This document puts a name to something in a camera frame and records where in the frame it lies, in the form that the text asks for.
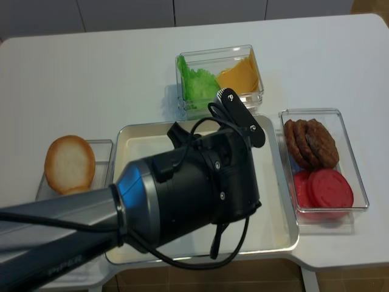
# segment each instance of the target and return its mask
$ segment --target table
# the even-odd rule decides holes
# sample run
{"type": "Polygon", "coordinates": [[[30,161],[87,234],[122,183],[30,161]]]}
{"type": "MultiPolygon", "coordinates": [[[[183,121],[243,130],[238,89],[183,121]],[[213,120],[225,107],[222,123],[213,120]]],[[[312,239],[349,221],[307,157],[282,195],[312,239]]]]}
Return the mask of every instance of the table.
{"type": "MultiPolygon", "coordinates": [[[[377,15],[7,40],[0,46],[1,206],[35,199],[47,147],[58,136],[115,140],[125,125],[174,120],[179,53],[241,44],[251,44],[258,60],[261,113],[342,112],[370,200],[352,233],[302,233],[292,252],[271,256],[314,271],[389,263],[389,30],[377,15]]],[[[46,288],[99,286],[132,267],[102,256],[46,288]]]]}

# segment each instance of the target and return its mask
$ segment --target brown patty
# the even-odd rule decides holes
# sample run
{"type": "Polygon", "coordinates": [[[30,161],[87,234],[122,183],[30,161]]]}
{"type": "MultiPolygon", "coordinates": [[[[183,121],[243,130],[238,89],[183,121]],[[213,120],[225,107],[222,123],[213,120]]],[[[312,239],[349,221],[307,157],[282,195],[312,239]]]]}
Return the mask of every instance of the brown patty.
{"type": "Polygon", "coordinates": [[[311,170],[312,165],[309,164],[304,159],[304,157],[302,157],[300,150],[297,147],[296,139],[294,138],[294,133],[293,133],[293,124],[294,124],[294,122],[292,120],[289,120],[285,123],[285,126],[284,126],[284,133],[285,133],[287,149],[288,149],[289,153],[292,155],[294,161],[297,163],[298,166],[300,166],[306,170],[311,170]]]}
{"type": "Polygon", "coordinates": [[[296,144],[300,150],[301,155],[306,161],[308,161],[315,169],[322,167],[322,163],[317,159],[315,154],[312,152],[305,134],[307,130],[306,120],[297,120],[293,125],[293,133],[296,138],[296,144]]]}
{"type": "Polygon", "coordinates": [[[313,153],[323,166],[333,169],[339,162],[339,154],[335,140],[323,124],[315,119],[309,120],[307,138],[313,153]]]}

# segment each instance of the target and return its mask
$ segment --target cheese slice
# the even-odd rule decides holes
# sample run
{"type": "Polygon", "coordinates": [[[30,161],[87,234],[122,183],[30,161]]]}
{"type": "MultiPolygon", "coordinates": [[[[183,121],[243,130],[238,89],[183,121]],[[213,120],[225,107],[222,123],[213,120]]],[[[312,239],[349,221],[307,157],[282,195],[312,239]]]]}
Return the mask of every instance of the cheese slice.
{"type": "Polygon", "coordinates": [[[256,69],[253,70],[250,64],[250,58],[244,58],[234,68],[220,72],[216,81],[220,88],[232,88],[237,94],[241,94],[252,92],[258,85],[259,78],[256,69]]]}
{"type": "Polygon", "coordinates": [[[250,63],[250,67],[253,69],[253,71],[255,72],[256,76],[259,79],[259,74],[258,71],[256,70],[256,62],[255,62],[253,50],[250,50],[249,63],[250,63]]]}

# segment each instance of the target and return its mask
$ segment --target black cable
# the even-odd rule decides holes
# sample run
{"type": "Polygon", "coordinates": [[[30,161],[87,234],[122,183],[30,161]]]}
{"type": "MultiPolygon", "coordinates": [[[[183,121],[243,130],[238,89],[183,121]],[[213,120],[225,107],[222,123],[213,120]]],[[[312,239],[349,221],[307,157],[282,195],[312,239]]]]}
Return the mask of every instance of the black cable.
{"type": "Polygon", "coordinates": [[[217,108],[221,113],[223,113],[223,115],[225,115],[225,117],[227,118],[227,121],[230,122],[230,123],[234,123],[233,119],[232,119],[232,116],[229,114],[228,111],[225,110],[225,108],[223,108],[221,105],[215,103],[215,102],[210,102],[208,104],[208,110],[211,112],[211,115],[213,117],[218,117],[218,118],[221,118],[214,110],[213,108],[217,108]]]}
{"type": "Polygon", "coordinates": [[[115,275],[115,280],[116,280],[117,292],[120,292],[120,289],[119,289],[119,282],[117,281],[117,274],[115,275]]]}
{"type": "Polygon", "coordinates": [[[13,214],[7,212],[0,212],[0,221],[18,222],[25,224],[38,224],[58,228],[74,229],[77,231],[91,232],[91,233],[105,233],[105,232],[117,232],[119,227],[113,226],[89,226],[85,224],[63,221],[53,218],[45,218],[24,214],[13,214]]]}
{"type": "Polygon", "coordinates": [[[214,122],[217,122],[219,124],[223,124],[223,125],[231,128],[233,131],[235,131],[242,138],[244,145],[246,146],[246,151],[247,152],[249,151],[249,146],[247,145],[246,139],[244,138],[242,132],[239,130],[239,128],[236,125],[234,125],[233,123],[230,123],[230,122],[226,122],[225,120],[218,119],[217,117],[203,117],[202,119],[198,120],[195,123],[192,130],[190,131],[189,139],[188,139],[184,154],[182,155],[182,157],[180,158],[180,160],[177,163],[173,164],[173,169],[178,169],[182,165],[182,163],[184,163],[184,160],[188,155],[189,148],[191,147],[193,135],[195,134],[197,127],[200,126],[200,124],[204,123],[206,120],[212,120],[214,122]]]}
{"type": "Polygon", "coordinates": [[[247,228],[249,227],[249,217],[246,218],[246,221],[244,222],[244,228],[243,233],[241,236],[241,239],[238,243],[238,246],[235,248],[235,250],[224,260],[217,262],[217,263],[200,263],[200,264],[191,264],[191,263],[183,263],[173,260],[170,257],[165,256],[164,254],[157,251],[155,248],[152,248],[142,237],[140,237],[136,232],[134,232],[132,229],[129,230],[129,236],[132,237],[141,247],[146,249],[150,254],[157,257],[160,260],[163,260],[165,263],[175,266],[176,268],[181,269],[191,269],[191,270],[205,270],[205,269],[217,269],[221,268],[222,266],[225,266],[226,264],[230,263],[236,255],[239,253],[239,250],[241,249],[244,239],[247,234],[247,228]]]}

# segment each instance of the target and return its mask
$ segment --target tiled floor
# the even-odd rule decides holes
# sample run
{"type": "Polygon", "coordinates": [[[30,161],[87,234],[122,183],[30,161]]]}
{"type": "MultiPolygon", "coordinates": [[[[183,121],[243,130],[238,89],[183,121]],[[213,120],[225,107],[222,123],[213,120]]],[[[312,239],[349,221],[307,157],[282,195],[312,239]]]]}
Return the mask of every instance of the tiled floor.
{"type": "MultiPolygon", "coordinates": [[[[355,0],[351,13],[377,13],[389,25],[389,0],[355,0]]],[[[389,266],[317,273],[321,292],[389,292],[389,266]]],[[[215,271],[172,267],[127,270],[103,286],[104,292],[300,292],[300,268],[288,260],[233,262],[215,271]]]]}
{"type": "Polygon", "coordinates": [[[389,26],[389,0],[354,0],[351,14],[375,13],[389,26]]]}

